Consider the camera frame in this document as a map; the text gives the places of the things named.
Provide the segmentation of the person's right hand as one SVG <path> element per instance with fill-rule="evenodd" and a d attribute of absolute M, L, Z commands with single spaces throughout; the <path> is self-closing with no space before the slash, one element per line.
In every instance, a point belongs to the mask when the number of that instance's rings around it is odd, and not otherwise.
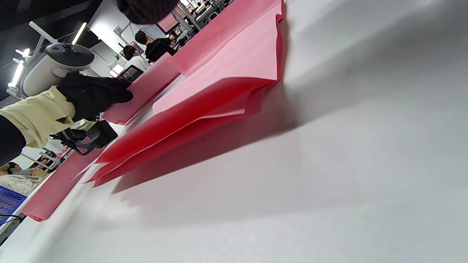
<path fill-rule="evenodd" d="M 178 0 L 116 0 L 119 11 L 130 22 L 139 25 L 156 24 L 177 6 Z"/>

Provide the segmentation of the person's left hand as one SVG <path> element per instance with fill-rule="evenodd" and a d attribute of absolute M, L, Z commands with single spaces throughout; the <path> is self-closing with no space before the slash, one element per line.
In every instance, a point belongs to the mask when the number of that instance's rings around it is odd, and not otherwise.
<path fill-rule="evenodd" d="M 66 100 L 75 107 L 72 121 L 93 121 L 112 105 L 127 103 L 133 93 L 130 82 L 112 77 L 85 76 L 77 71 L 68 73 L 56 86 Z"/>

